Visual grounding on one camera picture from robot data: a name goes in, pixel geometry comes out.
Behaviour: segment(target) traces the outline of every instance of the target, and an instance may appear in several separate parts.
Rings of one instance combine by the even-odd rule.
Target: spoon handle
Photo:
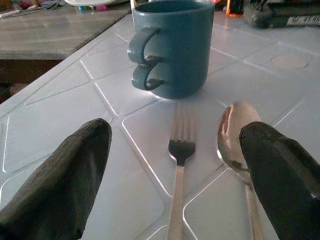
[[[249,209],[252,240],[264,240],[265,238],[261,228],[256,195],[251,180],[248,184],[245,184],[245,194]]]

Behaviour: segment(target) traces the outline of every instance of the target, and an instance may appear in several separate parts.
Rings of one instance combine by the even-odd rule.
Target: circular mark
[[[289,55],[276,56],[272,58],[272,63],[286,69],[302,69],[308,66],[305,59]]]

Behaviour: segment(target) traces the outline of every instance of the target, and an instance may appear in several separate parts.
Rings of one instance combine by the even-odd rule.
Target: stainless steel utensil
[[[235,102],[221,117],[217,142],[222,159],[241,176],[245,183],[252,239],[264,240],[253,184],[239,141],[241,128],[257,121],[261,121],[261,118],[253,106],[247,102]]]
[[[171,136],[169,141],[170,156],[176,160],[175,183],[171,213],[166,240],[182,240],[184,207],[185,162],[196,152],[195,115],[187,105],[175,105]]]

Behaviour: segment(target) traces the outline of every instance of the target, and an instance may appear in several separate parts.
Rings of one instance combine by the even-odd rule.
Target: mug
[[[151,1],[138,5],[132,14],[136,33],[128,56],[138,63],[133,86],[166,99],[198,91],[208,74],[213,3]]]

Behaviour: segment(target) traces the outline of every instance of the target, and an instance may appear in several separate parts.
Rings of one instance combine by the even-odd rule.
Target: countertop
[[[168,143],[176,101],[134,88],[126,16],[0,105],[3,208],[39,164],[83,123],[112,126],[106,170],[82,240],[164,240],[176,163]],[[226,107],[254,105],[320,163],[320,29],[253,29],[216,12],[197,110],[196,154],[184,175],[184,240],[250,240],[244,184],[217,152]],[[306,63],[297,67],[295,63]],[[259,205],[266,240],[277,240]]]

